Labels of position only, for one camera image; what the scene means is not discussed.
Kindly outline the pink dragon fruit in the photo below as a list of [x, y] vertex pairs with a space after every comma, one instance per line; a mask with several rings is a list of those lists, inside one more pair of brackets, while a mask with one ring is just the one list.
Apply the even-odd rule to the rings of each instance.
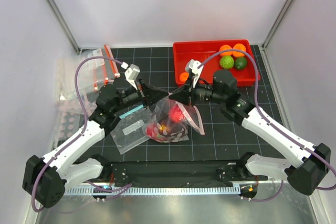
[[181, 124], [148, 124], [144, 134], [159, 143], [180, 142], [189, 140], [188, 129]]

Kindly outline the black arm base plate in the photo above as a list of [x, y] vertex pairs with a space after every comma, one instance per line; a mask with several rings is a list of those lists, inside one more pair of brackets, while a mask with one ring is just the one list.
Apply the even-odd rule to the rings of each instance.
[[217, 187], [226, 182], [256, 181], [256, 176], [236, 161], [108, 162], [98, 178], [90, 182], [112, 181], [116, 186], [133, 187]]

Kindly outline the pink-dotted zip bag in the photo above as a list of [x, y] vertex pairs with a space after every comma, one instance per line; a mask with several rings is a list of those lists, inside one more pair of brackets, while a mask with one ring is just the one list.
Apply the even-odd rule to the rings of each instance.
[[169, 143], [187, 141], [189, 128], [200, 135], [205, 134], [198, 108], [164, 98], [157, 102], [142, 131], [156, 142]]

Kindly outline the red apple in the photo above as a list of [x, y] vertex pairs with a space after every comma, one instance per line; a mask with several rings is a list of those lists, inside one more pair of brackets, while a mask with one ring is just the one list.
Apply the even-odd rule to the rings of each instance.
[[178, 105], [174, 105], [170, 109], [169, 117], [174, 123], [180, 123], [185, 120], [185, 116]]

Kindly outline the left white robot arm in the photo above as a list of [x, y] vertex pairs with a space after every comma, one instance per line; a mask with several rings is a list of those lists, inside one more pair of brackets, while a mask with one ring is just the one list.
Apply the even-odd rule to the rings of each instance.
[[67, 189], [87, 180], [109, 180], [111, 169], [102, 156], [96, 155], [81, 164], [76, 164], [76, 160], [116, 128], [121, 120], [119, 111], [135, 104], [151, 106], [168, 94], [142, 79], [123, 92], [111, 84], [101, 87], [95, 110], [84, 116], [84, 124], [77, 133], [44, 156], [33, 155], [27, 160], [22, 188], [31, 196], [32, 209], [40, 212], [37, 202], [42, 209], [53, 207]]

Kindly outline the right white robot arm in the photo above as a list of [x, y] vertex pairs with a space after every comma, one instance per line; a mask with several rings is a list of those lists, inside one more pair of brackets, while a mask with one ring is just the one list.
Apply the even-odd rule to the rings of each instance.
[[282, 179], [299, 193], [310, 196], [331, 169], [329, 147], [305, 141], [272, 119], [239, 92], [237, 80], [228, 70], [217, 70], [210, 86], [200, 84], [192, 74], [169, 98], [190, 106], [199, 101], [218, 104], [226, 119], [260, 136], [283, 156], [244, 154], [236, 167], [238, 177], [243, 180], [254, 175]]

